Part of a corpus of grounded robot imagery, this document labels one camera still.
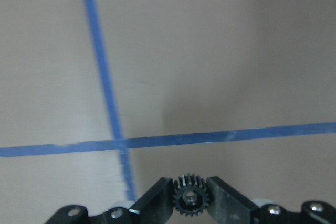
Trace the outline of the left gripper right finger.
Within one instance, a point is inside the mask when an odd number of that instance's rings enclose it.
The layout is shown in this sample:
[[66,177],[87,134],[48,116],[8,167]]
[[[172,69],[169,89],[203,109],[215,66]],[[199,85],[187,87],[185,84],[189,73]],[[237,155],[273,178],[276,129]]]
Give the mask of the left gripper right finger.
[[324,201],[306,201],[292,212],[275,203],[258,206],[219,177],[206,183],[212,197],[207,212],[217,223],[335,223],[335,207]]

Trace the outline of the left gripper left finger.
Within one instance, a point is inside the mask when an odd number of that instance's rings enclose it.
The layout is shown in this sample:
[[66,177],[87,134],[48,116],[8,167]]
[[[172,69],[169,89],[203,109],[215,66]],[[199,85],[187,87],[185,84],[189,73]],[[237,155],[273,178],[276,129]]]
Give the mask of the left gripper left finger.
[[67,205],[58,209],[47,223],[166,223],[173,213],[173,181],[160,178],[130,207],[116,206],[95,216],[89,216],[82,205]]

